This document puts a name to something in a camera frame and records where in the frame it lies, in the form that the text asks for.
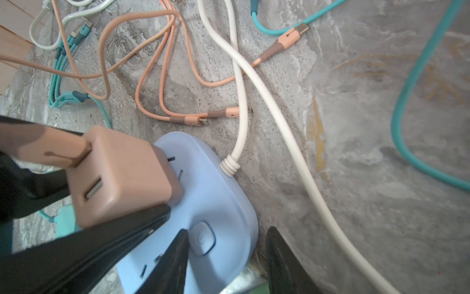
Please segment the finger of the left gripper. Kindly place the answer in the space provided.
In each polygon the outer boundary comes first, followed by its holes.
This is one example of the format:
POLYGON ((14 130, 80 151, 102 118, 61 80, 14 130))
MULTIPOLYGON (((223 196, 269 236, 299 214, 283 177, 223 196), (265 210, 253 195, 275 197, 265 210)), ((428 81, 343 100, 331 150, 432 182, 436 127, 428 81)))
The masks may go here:
POLYGON ((189 247, 188 231, 181 229, 137 294, 183 294, 189 247))

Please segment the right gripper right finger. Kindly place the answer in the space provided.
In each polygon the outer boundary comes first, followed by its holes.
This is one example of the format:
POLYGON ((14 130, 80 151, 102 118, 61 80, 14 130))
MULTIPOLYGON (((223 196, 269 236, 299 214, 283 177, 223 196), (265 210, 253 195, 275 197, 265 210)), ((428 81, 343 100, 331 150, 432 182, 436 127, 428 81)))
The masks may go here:
POLYGON ((276 227, 266 236, 268 284, 271 294, 321 294, 276 227))

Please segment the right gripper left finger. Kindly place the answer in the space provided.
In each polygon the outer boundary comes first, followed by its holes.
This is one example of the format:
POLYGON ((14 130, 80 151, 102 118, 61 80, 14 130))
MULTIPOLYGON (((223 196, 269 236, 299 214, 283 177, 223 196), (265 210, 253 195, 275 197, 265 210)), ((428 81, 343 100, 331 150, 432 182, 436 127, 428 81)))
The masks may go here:
MULTIPOLYGON (((65 172, 34 175, 1 152, 1 225, 66 196, 65 172)), ((137 211, 13 254, 1 237, 1 293, 86 294, 170 217, 166 204, 137 211)))

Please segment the teal plug from blue strip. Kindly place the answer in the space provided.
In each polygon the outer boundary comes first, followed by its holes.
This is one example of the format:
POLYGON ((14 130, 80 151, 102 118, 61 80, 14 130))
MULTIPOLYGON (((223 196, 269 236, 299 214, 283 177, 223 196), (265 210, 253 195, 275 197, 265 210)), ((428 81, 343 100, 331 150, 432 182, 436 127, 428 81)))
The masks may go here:
POLYGON ((56 224, 56 238, 63 238, 81 230, 76 223, 73 205, 61 207, 56 216, 49 216, 42 209, 37 214, 49 223, 56 224))

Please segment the blue power strip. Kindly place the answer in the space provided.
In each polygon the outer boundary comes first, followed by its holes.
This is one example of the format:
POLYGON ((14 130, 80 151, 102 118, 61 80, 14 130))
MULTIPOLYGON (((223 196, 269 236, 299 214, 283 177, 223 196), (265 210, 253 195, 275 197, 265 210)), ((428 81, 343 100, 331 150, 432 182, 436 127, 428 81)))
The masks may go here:
POLYGON ((199 138, 183 132, 160 137, 184 188, 169 220, 117 263, 127 294, 150 277, 177 233, 188 231, 187 294, 218 294, 244 269, 258 239, 255 210, 240 185, 220 168, 220 158, 199 138))

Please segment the pink charger plug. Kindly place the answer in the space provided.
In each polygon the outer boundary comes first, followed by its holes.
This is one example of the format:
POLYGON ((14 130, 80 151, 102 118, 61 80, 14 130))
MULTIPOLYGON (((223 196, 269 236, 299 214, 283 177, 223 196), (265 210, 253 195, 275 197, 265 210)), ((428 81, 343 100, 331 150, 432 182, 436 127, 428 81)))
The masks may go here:
POLYGON ((161 148, 103 126, 75 135, 3 122, 1 151, 64 169, 75 220, 83 229, 155 205, 173 205, 184 193, 161 148))

